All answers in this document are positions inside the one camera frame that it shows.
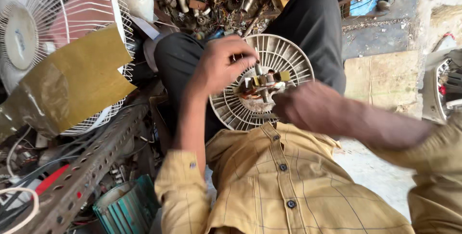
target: man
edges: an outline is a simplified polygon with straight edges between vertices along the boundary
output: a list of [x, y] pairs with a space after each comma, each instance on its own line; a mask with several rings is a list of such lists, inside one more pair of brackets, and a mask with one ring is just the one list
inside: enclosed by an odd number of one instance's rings
[[[290, 0], [265, 33], [296, 43], [324, 84], [275, 96], [274, 111], [293, 125], [248, 132], [219, 131], [207, 96], [252, 66], [257, 53], [238, 36], [206, 46], [184, 34], [159, 42], [155, 59], [179, 109], [174, 149], [155, 183], [163, 234], [462, 232], [461, 115], [438, 127], [342, 97], [337, 0]], [[231, 64], [232, 54], [248, 57]], [[328, 136], [356, 138], [381, 158], [416, 170], [412, 224], [353, 182], [332, 160], [338, 142]], [[218, 192], [213, 208], [206, 163]]]

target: black trousers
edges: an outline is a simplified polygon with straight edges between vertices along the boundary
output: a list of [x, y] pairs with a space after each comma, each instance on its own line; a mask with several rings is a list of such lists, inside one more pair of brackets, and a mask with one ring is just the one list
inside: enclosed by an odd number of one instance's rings
[[[297, 44], [313, 67], [315, 79], [340, 94], [345, 92], [342, 29], [337, 0], [290, 0], [283, 12], [264, 31]], [[174, 33], [159, 41], [154, 52], [160, 78], [178, 111], [182, 92], [199, 62], [205, 42], [184, 33]], [[205, 141], [225, 126], [210, 105], [205, 115]]]

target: white fan grille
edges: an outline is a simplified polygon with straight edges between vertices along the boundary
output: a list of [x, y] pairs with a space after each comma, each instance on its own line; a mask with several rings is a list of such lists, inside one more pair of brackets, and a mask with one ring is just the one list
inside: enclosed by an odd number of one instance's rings
[[[7, 92], [11, 92], [20, 81], [36, 64], [46, 58], [50, 53], [92, 31], [114, 23], [117, 18], [114, 13], [122, 17], [122, 25], [125, 38], [124, 43], [127, 49], [133, 47], [132, 33], [130, 30], [130, 15], [127, 4], [124, 0], [117, 0], [118, 8], [114, 9], [111, 0], [0, 0], [0, 73]], [[21, 27], [28, 24], [33, 29], [22, 31]], [[19, 31], [16, 37], [13, 34], [14, 27]], [[21, 58], [12, 54], [11, 49], [15, 47], [26, 49], [23, 55], [28, 54], [31, 58], [21, 67]], [[119, 71], [131, 81], [132, 64], [121, 67]], [[121, 105], [122, 99], [112, 105], [104, 119], [98, 119], [101, 112], [84, 120], [80, 124], [65, 131], [63, 135], [75, 136], [87, 132], [98, 121], [98, 126], [104, 125], [115, 115]]]
[[[269, 34], [248, 36], [244, 40], [252, 48], [257, 48], [263, 73], [269, 70], [275, 72], [288, 70], [291, 75], [288, 83], [294, 86], [314, 80], [308, 57], [294, 43]], [[274, 103], [263, 103], [262, 99], [244, 100], [233, 94], [233, 88], [238, 87], [243, 78], [255, 75], [254, 68], [248, 68], [222, 92], [209, 96], [213, 111], [230, 130], [251, 130], [266, 122], [278, 121], [276, 118], [265, 117], [271, 114]]]

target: pedestal fan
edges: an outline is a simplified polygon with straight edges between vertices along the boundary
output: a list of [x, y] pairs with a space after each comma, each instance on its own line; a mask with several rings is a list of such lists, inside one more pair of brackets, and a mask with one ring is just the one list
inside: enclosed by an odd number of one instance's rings
[[[124, 0], [0, 0], [0, 78], [6, 91], [10, 94], [22, 77], [56, 49], [112, 23], [130, 48], [131, 22]], [[118, 69], [129, 81], [130, 65]], [[124, 100], [62, 135], [81, 135], [106, 124]]]

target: shirt button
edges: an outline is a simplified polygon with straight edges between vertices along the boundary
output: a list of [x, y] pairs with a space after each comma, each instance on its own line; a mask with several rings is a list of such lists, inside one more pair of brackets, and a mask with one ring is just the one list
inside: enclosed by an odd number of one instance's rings
[[279, 168], [281, 169], [281, 171], [287, 170], [287, 166], [285, 164], [279, 165]]
[[289, 207], [289, 208], [295, 208], [295, 206], [297, 206], [297, 204], [295, 203], [295, 201], [288, 201], [288, 202], [287, 202], [287, 207]]

